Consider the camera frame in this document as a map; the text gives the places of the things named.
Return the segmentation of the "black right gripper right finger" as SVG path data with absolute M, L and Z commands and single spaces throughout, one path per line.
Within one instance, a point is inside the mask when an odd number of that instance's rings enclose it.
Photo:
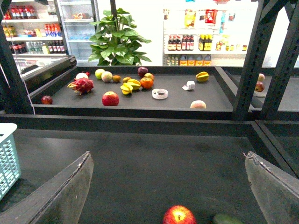
M 269 224 L 299 222 L 299 180 L 249 151 L 245 169 L 251 190 Z

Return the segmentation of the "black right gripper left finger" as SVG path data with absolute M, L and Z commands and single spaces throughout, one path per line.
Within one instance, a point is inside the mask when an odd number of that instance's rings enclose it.
M 2 224 L 76 224 L 93 175 L 89 151 L 0 216 Z

